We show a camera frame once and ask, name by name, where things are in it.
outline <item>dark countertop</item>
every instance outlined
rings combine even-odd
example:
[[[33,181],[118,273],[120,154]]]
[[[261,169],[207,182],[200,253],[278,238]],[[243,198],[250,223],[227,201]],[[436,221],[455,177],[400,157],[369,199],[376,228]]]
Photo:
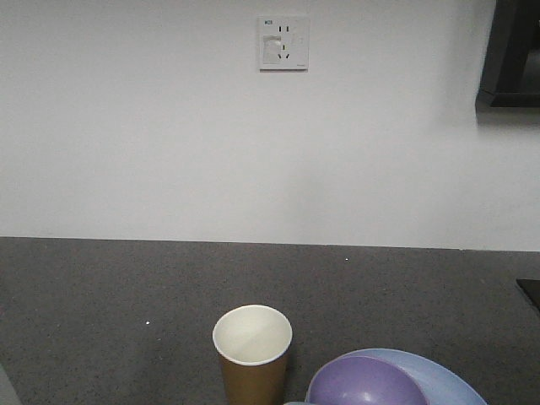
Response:
[[[259,303],[294,330],[286,400],[359,348],[457,373],[489,405],[538,405],[540,253],[0,238],[0,363],[24,405],[225,403],[211,332]]]

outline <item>brown paper cup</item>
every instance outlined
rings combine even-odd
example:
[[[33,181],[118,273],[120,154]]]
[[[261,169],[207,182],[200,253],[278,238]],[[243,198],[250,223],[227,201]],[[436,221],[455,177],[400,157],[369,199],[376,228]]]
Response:
[[[229,405],[281,405],[289,320],[264,305],[246,305],[223,315],[213,329]]]

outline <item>plastic bowl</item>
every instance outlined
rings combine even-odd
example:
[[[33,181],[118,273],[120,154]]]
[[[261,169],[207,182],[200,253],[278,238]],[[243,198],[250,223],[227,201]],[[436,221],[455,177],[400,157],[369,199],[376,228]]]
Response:
[[[429,405],[407,373],[364,356],[338,358],[322,366],[305,400],[317,405]]]

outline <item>electrical outlet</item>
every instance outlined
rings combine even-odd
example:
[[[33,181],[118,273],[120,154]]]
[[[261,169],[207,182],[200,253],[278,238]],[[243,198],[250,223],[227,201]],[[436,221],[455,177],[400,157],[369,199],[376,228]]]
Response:
[[[259,17],[259,69],[307,70],[310,21],[307,17]]]

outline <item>dark cabinet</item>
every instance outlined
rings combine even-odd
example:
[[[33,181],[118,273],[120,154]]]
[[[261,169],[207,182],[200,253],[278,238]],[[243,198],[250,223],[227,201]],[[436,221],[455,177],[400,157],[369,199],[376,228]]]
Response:
[[[497,0],[477,101],[540,107],[540,0]]]

